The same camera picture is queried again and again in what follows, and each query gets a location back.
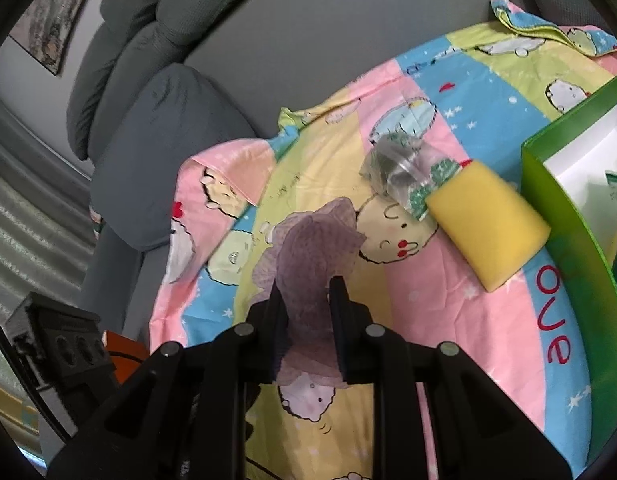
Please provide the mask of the grey sofa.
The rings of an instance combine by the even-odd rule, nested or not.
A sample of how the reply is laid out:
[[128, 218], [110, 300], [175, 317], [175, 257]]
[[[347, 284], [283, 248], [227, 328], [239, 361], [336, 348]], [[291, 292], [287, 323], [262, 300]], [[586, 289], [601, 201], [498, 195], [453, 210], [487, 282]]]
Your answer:
[[[513, 0], [560, 25], [605, 25], [597, 0]], [[77, 304], [147, 342], [189, 156], [272, 136], [374, 63], [488, 18], [486, 0], [102, 0], [69, 99], [72, 151], [94, 164], [99, 235]]]

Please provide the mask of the lower framed ink painting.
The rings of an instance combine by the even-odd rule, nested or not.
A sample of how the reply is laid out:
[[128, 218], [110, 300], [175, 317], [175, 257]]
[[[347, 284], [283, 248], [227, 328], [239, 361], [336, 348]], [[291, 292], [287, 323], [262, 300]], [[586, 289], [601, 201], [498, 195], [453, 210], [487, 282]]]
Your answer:
[[33, 0], [9, 37], [51, 75], [61, 73], [86, 0]]

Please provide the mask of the purple mesh bath pouf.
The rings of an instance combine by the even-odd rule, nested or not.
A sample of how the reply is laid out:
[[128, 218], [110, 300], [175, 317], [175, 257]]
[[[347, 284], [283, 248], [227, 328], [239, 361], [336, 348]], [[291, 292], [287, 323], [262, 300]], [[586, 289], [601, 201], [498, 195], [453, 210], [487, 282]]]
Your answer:
[[276, 289], [286, 307], [288, 327], [278, 339], [278, 385], [306, 374], [317, 386], [346, 386], [337, 362], [329, 286], [331, 278], [351, 275], [366, 239], [347, 197], [315, 211], [293, 212], [273, 228], [251, 274], [260, 290], [251, 302], [268, 299]]

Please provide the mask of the green box with white interior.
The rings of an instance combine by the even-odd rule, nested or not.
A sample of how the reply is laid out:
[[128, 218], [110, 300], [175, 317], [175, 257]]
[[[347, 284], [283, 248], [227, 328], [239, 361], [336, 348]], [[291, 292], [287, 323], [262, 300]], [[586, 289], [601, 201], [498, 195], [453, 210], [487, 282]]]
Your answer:
[[549, 298], [538, 313], [551, 372], [569, 378], [550, 393], [546, 434], [587, 477], [617, 448], [617, 256], [608, 263], [581, 212], [585, 185], [617, 171], [617, 76], [521, 148], [522, 193], [551, 227], [552, 262], [536, 274]]

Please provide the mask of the clear bag with green print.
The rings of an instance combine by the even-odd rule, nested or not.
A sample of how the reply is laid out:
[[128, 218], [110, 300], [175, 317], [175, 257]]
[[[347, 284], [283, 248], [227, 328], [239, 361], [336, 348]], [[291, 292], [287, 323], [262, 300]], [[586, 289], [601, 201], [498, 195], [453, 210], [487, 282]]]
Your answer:
[[601, 180], [585, 185], [581, 212], [608, 263], [617, 256], [617, 171], [607, 170]]

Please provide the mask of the colourful cartoon bed sheet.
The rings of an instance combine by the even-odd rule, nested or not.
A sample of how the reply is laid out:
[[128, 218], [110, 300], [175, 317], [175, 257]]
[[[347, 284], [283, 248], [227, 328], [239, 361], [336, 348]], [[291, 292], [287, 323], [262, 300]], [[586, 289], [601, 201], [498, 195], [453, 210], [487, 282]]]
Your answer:
[[457, 160], [483, 162], [517, 191], [522, 143], [617, 74], [617, 40], [491, 0], [495, 18], [436, 38], [374, 68], [309, 110], [281, 110], [278, 136], [229, 141], [177, 174], [171, 247], [149, 341], [203, 344], [242, 322], [260, 290], [251, 274], [273, 228], [293, 212], [347, 197], [366, 235], [345, 278], [351, 298], [416, 344], [457, 342], [546, 434], [550, 393], [537, 316], [549, 300], [536, 274], [546, 246], [487, 292], [432, 214], [419, 221], [360, 174], [380, 136], [404, 132]]

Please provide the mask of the yellow sponge block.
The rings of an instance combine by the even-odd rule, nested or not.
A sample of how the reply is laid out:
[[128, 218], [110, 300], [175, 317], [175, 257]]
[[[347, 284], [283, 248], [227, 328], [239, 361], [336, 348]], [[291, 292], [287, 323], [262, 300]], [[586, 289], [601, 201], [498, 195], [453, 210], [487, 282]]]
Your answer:
[[478, 160], [425, 199], [487, 292], [494, 292], [546, 245], [551, 227], [513, 186]]

